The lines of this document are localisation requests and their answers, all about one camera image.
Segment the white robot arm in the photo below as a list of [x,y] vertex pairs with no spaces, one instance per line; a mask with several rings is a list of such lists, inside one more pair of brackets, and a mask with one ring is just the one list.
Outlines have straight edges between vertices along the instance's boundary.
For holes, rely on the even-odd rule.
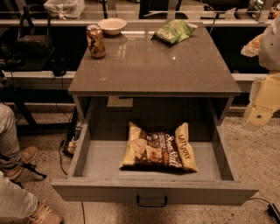
[[265,78],[254,80],[244,113],[243,127],[259,130],[280,109],[280,16],[274,18],[262,34],[248,42],[241,54],[257,56],[259,65],[269,71]]

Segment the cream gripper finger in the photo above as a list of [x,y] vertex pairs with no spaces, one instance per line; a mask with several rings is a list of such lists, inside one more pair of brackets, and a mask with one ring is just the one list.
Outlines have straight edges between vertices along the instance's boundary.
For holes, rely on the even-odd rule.
[[249,41],[242,49],[241,55],[255,57],[258,55],[262,34]]
[[273,116],[273,113],[266,108],[248,105],[244,113],[243,128],[245,130],[260,130]]

